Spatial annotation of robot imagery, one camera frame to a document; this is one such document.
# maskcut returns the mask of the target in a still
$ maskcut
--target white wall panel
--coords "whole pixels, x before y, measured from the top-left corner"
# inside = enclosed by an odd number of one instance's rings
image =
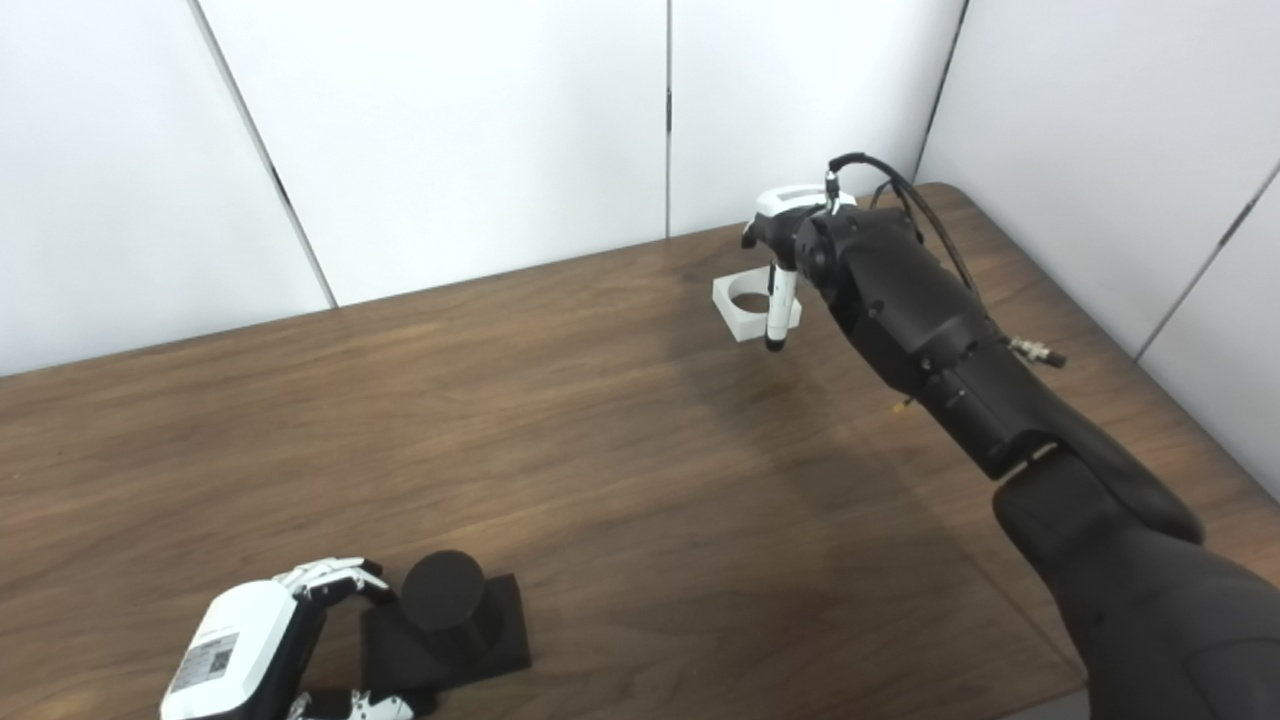
[[[662,237],[663,0],[204,0],[340,304]]]
[[[1134,352],[1280,154],[1277,37],[1275,0],[973,3],[918,179]]]
[[[1280,181],[1272,181],[1142,365],[1280,500],[1277,273]]]
[[[0,374],[325,307],[182,1],[0,4]]]
[[[910,174],[961,0],[673,0],[671,232],[746,222],[764,190],[863,150]],[[844,186],[883,179],[850,168]]]

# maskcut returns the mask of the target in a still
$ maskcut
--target wall seam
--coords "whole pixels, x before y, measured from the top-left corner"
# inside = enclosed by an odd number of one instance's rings
[[[1178,309],[1183,306],[1183,302],[1187,301],[1192,291],[1196,290],[1196,286],[1199,284],[1201,278],[1204,277],[1204,273],[1207,273],[1213,261],[1217,260],[1219,254],[1221,254],[1222,249],[1226,247],[1226,243],[1230,242],[1233,237],[1235,237],[1235,231],[1240,229],[1240,225],[1244,224],[1245,218],[1248,218],[1249,213],[1253,211],[1253,208],[1257,206],[1258,200],[1261,200],[1262,195],[1266,193],[1268,187],[1271,187],[1271,183],[1272,181],[1276,179],[1277,174],[1280,174],[1280,160],[1277,160],[1275,167],[1271,168],[1271,172],[1267,173],[1267,177],[1262,181],[1262,184],[1258,187],[1257,192],[1253,193],[1253,197],[1251,197],[1249,201],[1244,204],[1244,208],[1240,208],[1240,211],[1235,215],[1235,219],[1231,220],[1231,224],[1226,227],[1226,232],[1224,232],[1222,237],[1220,237],[1217,243],[1213,245],[1213,250],[1210,251],[1208,258],[1206,258],[1204,261],[1201,263],[1199,269],[1196,270],[1196,274],[1192,277],[1190,282],[1187,283],[1187,287],[1184,287],[1183,291],[1178,295],[1178,299],[1174,300],[1174,304],[1169,306],[1169,310],[1165,311],[1165,315],[1160,319],[1158,323],[1156,323],[1155,329],[1152,329],[1151,334],[1147,336],[1146,342],[1143,342],[1142,347],[1138,348],[1138,352],[1134,354],[1133,356],[1134,364],[1140,363],[1143,355],[1146,355],[1147,351],[1151,350],[1152,343],[1155,343],[1156,338],[1160,337],[1160,333],[1165,331],[1165,325],[1167,325],[1169,322],[1174,319],[1174,315],[1178,313]]]
[[[938,115],[938,105],[942,104],[942,91],[947,86],[947,78],[951,77],[951,60],[956,55],[956,45],[960,44],[960,31],[964,28],[964,19],[969,14],[969,0],[964,0],[964,5],[960,6],[960,17],[956,18],[956,31],[951,35],[951,47],[947,50],[947,61],[942,65],[942,77],[938,78],[938,91],[933,95],[933,108],[929,109],[929,122],[924,124],[924,137],[920,138],[920,152],[915,156],[915,165],[911,168],[911,182],[915,182],[915,176],[920,173],[920,163],[924,161],[924,149],[929,145],[929,133],[933,132],[933,119]]]
[[[239,113],[241,120],[244,123],[244,129],[248,132],[250,140],[253,142],[253,149],[257,151],[259,160],[262,161],[262,167],[271,177],[271,182],[275,186],[275,193],[280,200],[280,205],[284,208],[284,214],[288,217],[289,224],[293,227],[293,234],[297,237],[298,245],[302,246],[302,254],[306,256],[307,264],[311,265],[311,273],[315,275],[316,283],[320,284],[320,292],[324,293],[324,299],[329,304],[329,309],[337,309],[338,301],[333,295],[333,288],[329,286],[329,278],[325,277],[324,268],[320,266],[320,259],[316,256],[315,249],[311,246],[311,238],[302,227],[302,219],[298,218],[298,213],[293,208],[293,201],[289,200],[289,193],[284,188],[284,183],[280,181],[280,173],[276,172],[275,163],[271,160],[271,154],[268,152],[266,143],[262,141],[262,135],[257,129],[257,123],[253,122],[253,115],[250,113],[248,105],[244,102],[244,95],[241,92],[239,83],[236,82],[230,65],[227,64],[227,56],[223,54],[221,45],[219,45],[218,37],[214,35],[212,26],[209,24],[209,17],[205,15],[205,9],[200,5],[200,0],[187,0],[187,5],[191,8],[191,13],[196,19],[196,26],[200,28],[200,33],[205,38],[205,45],[209,46],[209,53],[212,55],[214,65],[218,67],[218,72],[223,76],[223,82],[227,85],[227,90],[232,95],[232,102],[236,105],[236,110]]]
[[[667,160],[664,165],[663,187],[663,237],[671,238],[671,123],[672,123],[672,96],[671,96],[671,41],[672,41],[672,5],[673,0],[667,0]]]

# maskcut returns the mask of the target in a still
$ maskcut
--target metal connector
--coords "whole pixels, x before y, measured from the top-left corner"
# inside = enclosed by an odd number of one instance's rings
[[[1062,368],[1066,365],[1066,356],[1053,352],[1043,342],[1015,337],[1009,341],[1009,348],[1032,364],[1041,363],[1051,368]]]

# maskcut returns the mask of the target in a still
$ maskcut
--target wood grain surface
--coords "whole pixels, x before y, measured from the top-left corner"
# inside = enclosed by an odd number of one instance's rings
[[[1046,379],[1280,580],[1280,511],[963,195]],[[800,292],[736,345],[722,228],[0,379],[0,716],[154,717],[207,602],[325,555],[515,571],[532,670],[442,719],[986,719],[1082,684],[993,486]],[[357,680],[358,603],[307,684]]]

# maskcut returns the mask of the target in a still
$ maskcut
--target white square block with hole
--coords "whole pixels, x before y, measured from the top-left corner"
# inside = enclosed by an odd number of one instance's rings
[[[742,342],[745,340],[755,340],[758,337],[764,337],[764,327],[768,322],[768,313],[750,313],[742,310],[737,305],[733,305],[733,299],[740,295],[763,295],[769,296],[769,266],[755,268],[754,270],[746,270],[745,273],[736,273],[732,275],[724,275],[712,281],[712,301],[716,302],[716,307],[719,309],[721,316],[724,318],[724,324],[728,325],[731,333],[733,333],[733,340]],[[791,301],[791,319],[787,322],[788,328],[795,328],[800,324],[800,301]]]

